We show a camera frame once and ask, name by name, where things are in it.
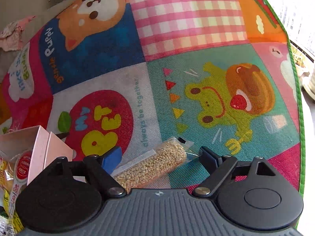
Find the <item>pink cardboard box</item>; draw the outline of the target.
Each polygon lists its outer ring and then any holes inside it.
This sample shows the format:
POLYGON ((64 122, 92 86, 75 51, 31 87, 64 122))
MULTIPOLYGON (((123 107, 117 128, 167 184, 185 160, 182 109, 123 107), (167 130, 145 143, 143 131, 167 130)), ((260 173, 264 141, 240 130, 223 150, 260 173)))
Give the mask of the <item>pink cardboard box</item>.
POLYGON ((27 183, 29 184, 42 170, 58 157, 73 159, 73 150, 54 133, 42 126, 34 126, 1 135, 1 151, 7 157, 31 150, 31 163, 27 183))

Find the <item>sesame bar clear wrapper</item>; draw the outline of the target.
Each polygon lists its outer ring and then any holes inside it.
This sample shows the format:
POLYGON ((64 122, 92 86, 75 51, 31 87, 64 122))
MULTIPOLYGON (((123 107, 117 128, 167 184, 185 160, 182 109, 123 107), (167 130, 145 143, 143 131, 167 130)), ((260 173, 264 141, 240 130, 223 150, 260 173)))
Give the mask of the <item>sesame bar clear wrapper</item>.
POLYGON ((116 168, 111 174, 127 192, 153 185, 179 166, 199 157, 191 141, 171 137, 153 149, 116 168))

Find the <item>red white lollipop shaped packet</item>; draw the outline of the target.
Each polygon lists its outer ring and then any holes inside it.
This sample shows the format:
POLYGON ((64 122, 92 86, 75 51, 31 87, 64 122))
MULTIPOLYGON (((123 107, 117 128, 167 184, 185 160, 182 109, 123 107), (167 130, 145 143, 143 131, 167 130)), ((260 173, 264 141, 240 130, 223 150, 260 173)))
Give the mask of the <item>red white lollipop shaped packet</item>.
POLYGON ((14 165, 14 180, 13 186, 10 192, 10 197, 8 199, 8 216, 13 218, 14 211, 16 208, 16 200, 20 194, 21 188, 27 184, 27 178, 29 173, 29 168, 31 164, 32 151, 25 150, 23 153, 18 155, 16 163, 14 165))

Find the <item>small bread yellow packet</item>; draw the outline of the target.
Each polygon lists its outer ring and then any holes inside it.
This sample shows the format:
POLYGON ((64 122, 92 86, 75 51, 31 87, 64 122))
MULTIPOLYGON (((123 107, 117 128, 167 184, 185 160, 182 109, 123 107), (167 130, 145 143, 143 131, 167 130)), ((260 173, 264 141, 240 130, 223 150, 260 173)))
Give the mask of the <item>small bread yellow packet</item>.
POLYGON ((14 182, 14 163, 6 160, 3 156, 1 156, 0 162, 1 188, 11 193, 14 182))

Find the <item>yellow cheese stick packet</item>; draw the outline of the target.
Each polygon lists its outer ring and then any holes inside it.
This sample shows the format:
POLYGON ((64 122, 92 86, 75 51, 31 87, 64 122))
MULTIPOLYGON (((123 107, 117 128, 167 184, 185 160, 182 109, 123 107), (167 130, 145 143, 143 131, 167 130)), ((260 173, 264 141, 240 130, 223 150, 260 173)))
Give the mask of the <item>yellow cheese stick packet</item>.
POLYGON ((24 226, 21 223, 21 220, 16 211, 14 212, 13 217, 11 218, 10 221, 11 221, 11 224, 13 225, 15 234, 20 233, 24 229, 24 226))

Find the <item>colourful cartoon play mat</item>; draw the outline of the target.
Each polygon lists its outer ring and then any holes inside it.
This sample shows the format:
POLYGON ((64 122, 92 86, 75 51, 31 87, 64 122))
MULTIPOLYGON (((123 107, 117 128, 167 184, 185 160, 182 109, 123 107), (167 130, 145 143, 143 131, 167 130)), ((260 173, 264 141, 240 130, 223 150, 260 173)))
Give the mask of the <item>colourful cartoon play mat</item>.
POLYGON ((66 134, 122 162, 172 136, 267 159, 299 191, 305 141, 288 35, 267 0, 70 0, 1 55, 1 133, 66 134))

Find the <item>potted plants on sill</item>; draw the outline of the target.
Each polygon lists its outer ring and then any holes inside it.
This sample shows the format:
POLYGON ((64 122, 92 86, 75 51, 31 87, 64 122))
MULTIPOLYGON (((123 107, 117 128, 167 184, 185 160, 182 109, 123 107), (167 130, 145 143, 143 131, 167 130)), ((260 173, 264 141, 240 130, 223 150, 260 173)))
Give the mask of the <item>potted plants on sill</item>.
POLYGON ((312 99, 312 102, 314 102, 314 83, 311 83, 314 73, 314 58, 295 42, 291 41, 290 45, 301 88, 312 99))

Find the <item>pink crumpled cloth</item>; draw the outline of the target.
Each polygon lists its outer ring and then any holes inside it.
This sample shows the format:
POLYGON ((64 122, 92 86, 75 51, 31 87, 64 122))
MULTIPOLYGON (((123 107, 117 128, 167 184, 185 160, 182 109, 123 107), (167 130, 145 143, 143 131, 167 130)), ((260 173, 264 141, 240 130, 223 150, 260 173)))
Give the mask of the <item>pink crumpled cloth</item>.
POLYGON ((1 50, 4 52, 21 50, 28 42, 23 32, 35 18, 36 16, 27 16, 6 25, 1 31, 1 50))

